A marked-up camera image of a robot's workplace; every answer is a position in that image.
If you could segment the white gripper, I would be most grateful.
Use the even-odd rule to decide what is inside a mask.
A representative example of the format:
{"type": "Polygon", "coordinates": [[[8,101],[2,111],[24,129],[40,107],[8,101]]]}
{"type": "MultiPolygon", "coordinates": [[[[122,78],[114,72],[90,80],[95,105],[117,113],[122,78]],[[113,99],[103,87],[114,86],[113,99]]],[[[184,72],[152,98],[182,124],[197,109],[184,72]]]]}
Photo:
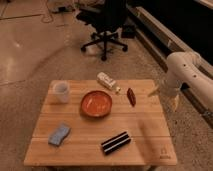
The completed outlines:
{"type": "Polygon", "coordinates": [[[157,96],[160,92],[167,97],[172,98],[171,109],[176,111],[179,105],[179,96],[178,93],[180,91],[181,82],[177,80],[171,80],[164,78],[160,85],[155,87],[149,94],[148,97],[157,96]]]}

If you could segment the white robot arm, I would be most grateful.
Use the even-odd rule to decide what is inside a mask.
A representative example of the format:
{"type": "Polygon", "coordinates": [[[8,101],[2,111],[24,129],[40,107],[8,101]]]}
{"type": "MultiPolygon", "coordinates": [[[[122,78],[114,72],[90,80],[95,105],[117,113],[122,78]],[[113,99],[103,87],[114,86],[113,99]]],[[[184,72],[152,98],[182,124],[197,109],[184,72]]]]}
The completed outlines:
{"type": "Polygon", "coordinates": [[[186,83],[208,109],[213,112],[213,79],[203,74],[198,67],[201,55],[195,51],[173,52],[167,56],[167,72],[164,79],[152,90],[150,96],[162,94],[174,106],[183,83],[186,83]]]}

